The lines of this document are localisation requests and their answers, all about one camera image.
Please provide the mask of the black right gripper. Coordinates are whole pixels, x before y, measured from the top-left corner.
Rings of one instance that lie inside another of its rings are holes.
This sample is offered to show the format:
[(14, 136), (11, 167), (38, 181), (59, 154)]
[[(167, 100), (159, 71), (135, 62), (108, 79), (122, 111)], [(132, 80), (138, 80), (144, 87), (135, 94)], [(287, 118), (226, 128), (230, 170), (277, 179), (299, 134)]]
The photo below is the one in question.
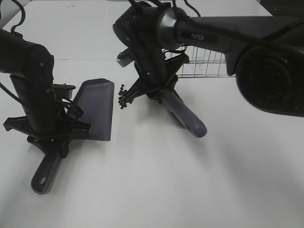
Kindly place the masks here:
[(127, 90), (125, 97), (133, 100), (147, 93), (148, 97), (159, 104), (177, 106), (182, 99), (175, 90), (178, 77), (177, 71), (188, 62), (188, 56), (181, 53), (166, 59), (160, 47), (129, 46), (134, 58), (134, 66), (139, 75), (135, 83)]

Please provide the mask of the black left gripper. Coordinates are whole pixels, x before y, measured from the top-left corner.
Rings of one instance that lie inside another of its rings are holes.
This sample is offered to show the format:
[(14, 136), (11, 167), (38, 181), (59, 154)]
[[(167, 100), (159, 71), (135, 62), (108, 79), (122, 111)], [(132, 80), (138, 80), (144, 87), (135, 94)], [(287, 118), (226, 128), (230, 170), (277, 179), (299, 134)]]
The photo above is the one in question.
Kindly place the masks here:
[(6, 131), (16, 130), (29, 135), (27, 142), (45, 155), (53, 148), (61, 158), (69, 151), (69, 137), (88, 136), (90, 124), (78, 121), (84, 112), (71, 100), (57, 99), (53, 85), (35, 85), (29, 80), (11, 75), (25, 116), (9, 117), (3, 126)]

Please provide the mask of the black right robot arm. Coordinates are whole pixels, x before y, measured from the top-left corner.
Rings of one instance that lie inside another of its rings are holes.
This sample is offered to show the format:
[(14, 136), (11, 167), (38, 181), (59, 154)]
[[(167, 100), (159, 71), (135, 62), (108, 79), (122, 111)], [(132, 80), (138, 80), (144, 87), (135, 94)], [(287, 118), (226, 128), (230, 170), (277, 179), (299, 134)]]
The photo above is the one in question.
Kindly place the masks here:
[(227, 74), (242, 96), (269, 113), (304, 115), (304, 21), (291, 16), (190, 17), (175, 2), (131, 1), (113, 25), (126, 50), (118, 62), (134, 62), (139, 79), (121, 89), (122, 108), (142, 95), (172, 86), (187, 61), (182, 46), (222, 53)]

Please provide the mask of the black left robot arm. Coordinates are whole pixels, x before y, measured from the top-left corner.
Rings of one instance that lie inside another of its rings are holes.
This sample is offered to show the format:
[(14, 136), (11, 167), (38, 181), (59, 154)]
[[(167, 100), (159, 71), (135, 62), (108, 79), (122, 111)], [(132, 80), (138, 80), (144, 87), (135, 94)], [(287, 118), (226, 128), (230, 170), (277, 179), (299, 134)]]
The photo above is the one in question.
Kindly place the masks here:
[(29, 142), (44, 153), (58, 144), (58, 154), (65, 158), (68, 144), (77, 135), (87, 135), (90, 125), (78, 121), (84, 112), (71, 100), (75, 86), (55, 84), (53, 67), (54, 56), (43, 45), (1, 29), (0, 71), (9, 74), (16, 94), (1, 88), (25, 113), (7, 118), (4, 127), (28, 135)]

